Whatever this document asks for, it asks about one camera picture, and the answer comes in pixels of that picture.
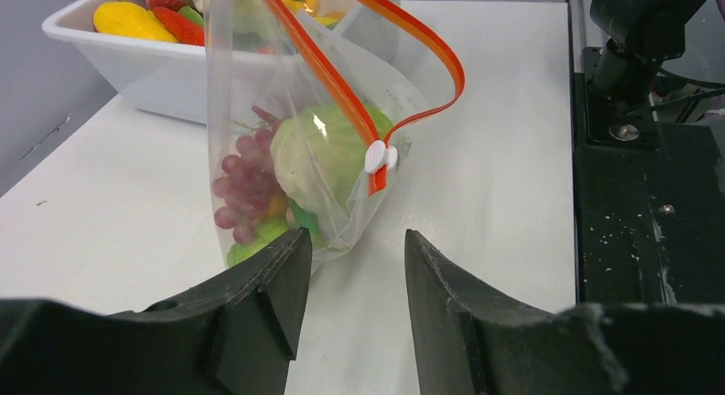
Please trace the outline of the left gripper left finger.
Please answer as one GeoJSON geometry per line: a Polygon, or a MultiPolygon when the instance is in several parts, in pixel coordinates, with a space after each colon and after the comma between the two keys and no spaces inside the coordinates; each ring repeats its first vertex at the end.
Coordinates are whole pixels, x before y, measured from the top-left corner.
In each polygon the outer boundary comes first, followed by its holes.
{"type": "Polygon", "coordinates": [[[1,302],[4,394],[281,394],[309,292],[308,230],[141,312],[1,302]]]}

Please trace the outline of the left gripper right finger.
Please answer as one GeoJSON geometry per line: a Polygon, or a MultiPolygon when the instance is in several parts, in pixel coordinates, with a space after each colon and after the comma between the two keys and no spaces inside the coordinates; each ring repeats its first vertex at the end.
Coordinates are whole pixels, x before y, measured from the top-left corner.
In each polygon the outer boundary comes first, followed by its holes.
{"type": "Polygon", "coordinates": [[[450,261],[416,230],[404,267],[423,394],[721,394],[721,305],[577,304],[552,314],[450,261]]]}

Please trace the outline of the purple toy grapes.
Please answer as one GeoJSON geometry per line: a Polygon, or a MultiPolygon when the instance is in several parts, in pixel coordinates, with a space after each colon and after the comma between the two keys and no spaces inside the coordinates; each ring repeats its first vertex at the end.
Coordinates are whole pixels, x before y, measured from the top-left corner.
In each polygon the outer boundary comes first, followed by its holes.
{"type": "Polygon", "coordinates": [[[229,230],[238,245],[267,237],[271,222],[286,214],[288,203],[275,178],[270,150],[279,126],[280,119],[258,105],[251,107],[250,120],[231,121],[212,194],[221,201],[215,224],[229,230]]]}

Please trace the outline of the green toy cabbage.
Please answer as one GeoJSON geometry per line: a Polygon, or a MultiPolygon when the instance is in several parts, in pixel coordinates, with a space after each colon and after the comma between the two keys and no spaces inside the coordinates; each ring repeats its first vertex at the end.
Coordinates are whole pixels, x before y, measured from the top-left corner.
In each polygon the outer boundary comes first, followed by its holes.
{"type": "Polygon", "coordinates": [[[283,192],[302,209],[348,215],[348,200],[368,146],[334,104],[305,108],[283,121],[270,145],[283,192]]]}

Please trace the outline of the clear zip top bag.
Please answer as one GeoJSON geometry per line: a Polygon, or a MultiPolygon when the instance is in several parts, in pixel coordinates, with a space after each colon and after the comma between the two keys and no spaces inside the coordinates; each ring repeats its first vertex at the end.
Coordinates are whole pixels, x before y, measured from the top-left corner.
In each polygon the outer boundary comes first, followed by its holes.
{"type": "Polygon", "coordinates": [[[210,184],[227,266],[290,228],[350,251],[410,152],[463,93],[451,47],[402,0],[204,0],[210,184]]]}

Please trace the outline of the green toy vegetable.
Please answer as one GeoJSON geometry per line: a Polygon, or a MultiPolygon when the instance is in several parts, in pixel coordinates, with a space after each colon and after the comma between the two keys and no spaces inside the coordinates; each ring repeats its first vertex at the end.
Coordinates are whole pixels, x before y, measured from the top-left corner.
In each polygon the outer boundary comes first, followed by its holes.
{"type": "Polygon", "coordinates": [[[254,256],[288,229],[287,222],[281,219],[262,221],[257,226],[256,238],[251,243],[242,245],[235,243],[231,246],[226,256],[227,267],[232,267],[254,256]]]}

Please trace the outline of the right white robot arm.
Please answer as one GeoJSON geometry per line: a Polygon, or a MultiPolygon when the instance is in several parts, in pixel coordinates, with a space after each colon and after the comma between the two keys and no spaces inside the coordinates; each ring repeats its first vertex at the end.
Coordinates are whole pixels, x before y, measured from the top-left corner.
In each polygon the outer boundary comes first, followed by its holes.
{"type": "Polygon", "coordinates": [[[592,0],[590,18],[609,36],[592,77],[601,97],[640,105],[663,63],[683,55],[686,24],[707,0],[592,0]]]}

